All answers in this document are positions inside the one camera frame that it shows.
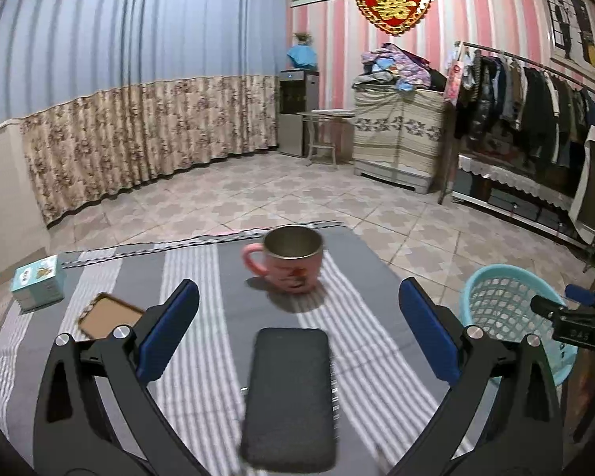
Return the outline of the teal plastic basket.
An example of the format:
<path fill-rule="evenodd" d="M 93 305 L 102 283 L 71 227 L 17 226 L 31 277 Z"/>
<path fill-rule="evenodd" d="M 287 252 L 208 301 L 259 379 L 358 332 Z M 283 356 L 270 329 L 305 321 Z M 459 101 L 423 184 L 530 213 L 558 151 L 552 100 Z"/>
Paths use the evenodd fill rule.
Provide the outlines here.
<path fill-rule="evenodd" d="M 551 322 L 531 311 L 535 296 L 564 304 L 553 287 L 535 274 L 508 264 L 486 265 L 461 290 L 459 319 L 464 326 L 476 324 L 496 340 L 519 342 L 528 334 L 539 336 L 553 381 L 560 386 L 572 371 L 577 348 L 553 339 Z"/>

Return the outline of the brown phone case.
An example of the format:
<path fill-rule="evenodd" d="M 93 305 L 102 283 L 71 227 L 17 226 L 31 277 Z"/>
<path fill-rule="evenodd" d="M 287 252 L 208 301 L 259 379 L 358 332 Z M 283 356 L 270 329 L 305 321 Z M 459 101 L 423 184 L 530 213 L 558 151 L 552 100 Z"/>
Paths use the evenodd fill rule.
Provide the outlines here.
<path fill-rule="evenodd" d="M 97 294 L 78 319 L 78 327 L 87 338 L 100 340 L 118 326 L 134 327 L 144 311 L 107 292 Z"/>

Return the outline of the teal tissue box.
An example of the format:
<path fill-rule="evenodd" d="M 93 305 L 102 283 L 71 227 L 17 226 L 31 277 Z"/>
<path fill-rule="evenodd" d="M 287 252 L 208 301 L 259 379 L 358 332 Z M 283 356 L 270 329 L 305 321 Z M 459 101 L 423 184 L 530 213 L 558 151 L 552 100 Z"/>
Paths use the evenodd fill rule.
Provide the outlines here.
<path fill-rule="evenodd" d="M 10 291 L 23 313 L 64 299 L 65 273 L 58 255 L 15 270 Z"/>

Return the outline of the black power bank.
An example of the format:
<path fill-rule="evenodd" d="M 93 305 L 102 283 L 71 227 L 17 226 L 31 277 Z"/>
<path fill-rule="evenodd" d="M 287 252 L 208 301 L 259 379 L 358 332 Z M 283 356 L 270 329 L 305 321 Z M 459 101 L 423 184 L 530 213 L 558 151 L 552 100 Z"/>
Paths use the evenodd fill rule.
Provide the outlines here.
<path fill-rule="evenodd" d="M 337 437 L 328 335 L 265 328 L 253 346 L 240 455 L 276 473 L 331 470 Z"/>

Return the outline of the white low cabinet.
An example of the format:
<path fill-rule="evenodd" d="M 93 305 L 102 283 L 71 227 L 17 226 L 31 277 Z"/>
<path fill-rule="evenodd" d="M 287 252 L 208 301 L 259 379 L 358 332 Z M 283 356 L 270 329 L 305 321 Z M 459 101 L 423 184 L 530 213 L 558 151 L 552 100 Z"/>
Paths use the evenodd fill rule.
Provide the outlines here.
<path fill-rule="evenodd" d="M 21 121 L 0 124 L 0 286 L 16 268 L 49 253 L 42 218 L 25 161 Z"/>

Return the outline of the clothes rack with garments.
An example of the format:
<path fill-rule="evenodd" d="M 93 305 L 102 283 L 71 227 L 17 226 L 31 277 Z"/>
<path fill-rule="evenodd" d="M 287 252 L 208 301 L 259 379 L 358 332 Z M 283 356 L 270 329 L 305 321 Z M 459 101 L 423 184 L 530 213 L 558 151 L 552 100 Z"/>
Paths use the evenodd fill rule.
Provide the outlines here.
<path fill-rule="evenodd" d="M 442 197 L 595 254 L 595 90 L 528 58 L 458 41 Z"/>

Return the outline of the pink metal mug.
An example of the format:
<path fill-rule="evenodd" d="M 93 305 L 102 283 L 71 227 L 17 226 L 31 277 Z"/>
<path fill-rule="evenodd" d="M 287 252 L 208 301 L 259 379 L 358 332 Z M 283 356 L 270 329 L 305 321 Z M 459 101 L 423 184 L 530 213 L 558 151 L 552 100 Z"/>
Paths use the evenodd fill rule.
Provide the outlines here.
<path fill-rule="evenodd" d="M 287 225 L 270 230 L 260 243 L 243 248 L 245 267 L 286 294 L 306 294 L 319 279 L 323 236 L 315 229 Z"/>

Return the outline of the cloth covered cabinet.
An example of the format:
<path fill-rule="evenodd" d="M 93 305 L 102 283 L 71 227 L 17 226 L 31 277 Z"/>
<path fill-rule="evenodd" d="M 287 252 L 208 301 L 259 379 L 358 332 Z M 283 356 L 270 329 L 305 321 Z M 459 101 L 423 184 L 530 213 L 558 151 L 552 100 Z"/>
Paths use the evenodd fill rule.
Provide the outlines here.
<path fill-rule="evenodd" d="M 426 194 L 441 168 L 443 96 L 367 86 L 355 91 L 355 172 Z"/>

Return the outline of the pile of clothes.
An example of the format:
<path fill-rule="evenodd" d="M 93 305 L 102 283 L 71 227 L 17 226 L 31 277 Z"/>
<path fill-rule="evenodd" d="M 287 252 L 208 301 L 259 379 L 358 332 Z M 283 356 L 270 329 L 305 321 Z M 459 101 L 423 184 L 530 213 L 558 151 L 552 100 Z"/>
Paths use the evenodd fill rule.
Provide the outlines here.
<path fill-rule="evenodd" d="M 446 77 L 432 68 L 429 60 L 393 43 L 361 55 L 363 72 L 352 82 L 352 88 L 364 85 L 393 86 L 398 91 L 417 89 L 443 91 Z"/>

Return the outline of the blue floral curtain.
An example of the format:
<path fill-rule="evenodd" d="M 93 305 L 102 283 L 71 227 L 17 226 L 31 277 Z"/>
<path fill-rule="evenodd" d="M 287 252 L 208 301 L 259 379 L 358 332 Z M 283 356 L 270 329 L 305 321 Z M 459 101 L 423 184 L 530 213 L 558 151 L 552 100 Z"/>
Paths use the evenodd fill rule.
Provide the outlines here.
<path fill-rule="evenodd" d="M 46 223 L 277 145 L 286 0 L 0 0 L 0 124 Z"/>

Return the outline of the grey water dispenser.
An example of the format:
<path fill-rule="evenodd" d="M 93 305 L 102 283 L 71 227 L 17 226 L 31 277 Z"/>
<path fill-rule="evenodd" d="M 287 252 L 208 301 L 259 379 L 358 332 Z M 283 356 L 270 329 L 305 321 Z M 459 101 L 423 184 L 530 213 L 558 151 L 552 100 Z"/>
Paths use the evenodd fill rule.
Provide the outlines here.
<path fill-rule="evenodd" d="M 288 156 L 303 157 L 306 152 L 303 113 L 319 104 L 319 72 L 291 69 L 281 71 L 279 82 L 278 150 Z"/>

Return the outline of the blue water bottle cover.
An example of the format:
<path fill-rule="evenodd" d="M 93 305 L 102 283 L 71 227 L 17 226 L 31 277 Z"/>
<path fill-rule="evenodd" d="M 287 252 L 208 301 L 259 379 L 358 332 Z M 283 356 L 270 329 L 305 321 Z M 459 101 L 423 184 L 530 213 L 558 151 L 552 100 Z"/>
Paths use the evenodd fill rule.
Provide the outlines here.
<path fill-rule="evenodd" d="M 287 57 L 293 69 L 311 70 L 318 69 L 317 53 L 309 44 L 296 44 L 288 49 Z"/>

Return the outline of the small potted plant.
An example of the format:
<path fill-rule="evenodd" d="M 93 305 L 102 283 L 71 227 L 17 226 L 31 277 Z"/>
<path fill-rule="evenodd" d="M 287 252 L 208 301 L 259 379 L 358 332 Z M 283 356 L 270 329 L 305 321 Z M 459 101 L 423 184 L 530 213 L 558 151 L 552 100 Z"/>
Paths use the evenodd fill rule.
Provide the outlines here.
<path fill-rule="evenodd" d="M 296 39 L 297 45 L 311 45 L 313 43 L 313 38 L 308 32 L 296 32 L 294 39 Z"/>

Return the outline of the framed wall picture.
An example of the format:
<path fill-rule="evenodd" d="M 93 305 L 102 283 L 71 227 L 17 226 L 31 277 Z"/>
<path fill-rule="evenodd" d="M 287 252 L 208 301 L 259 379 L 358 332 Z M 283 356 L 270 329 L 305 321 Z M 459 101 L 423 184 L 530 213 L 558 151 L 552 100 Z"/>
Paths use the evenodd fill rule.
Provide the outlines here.
<path fill-rule="evenodd" d="M 544 0 L 551 59 L 595 82 L 595 20 L 589 0 Z"/>

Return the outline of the red heart wall decoration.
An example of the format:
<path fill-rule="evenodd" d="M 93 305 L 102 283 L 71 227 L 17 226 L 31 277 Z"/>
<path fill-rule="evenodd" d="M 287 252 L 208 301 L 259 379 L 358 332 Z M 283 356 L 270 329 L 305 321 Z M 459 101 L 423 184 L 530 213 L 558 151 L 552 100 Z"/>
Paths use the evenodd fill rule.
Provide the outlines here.
<path fill-rule="evenodd" d="M 360 13 L 389 36 L 402 36 L 429 12 L 432 0 L 355 0 Z"/>

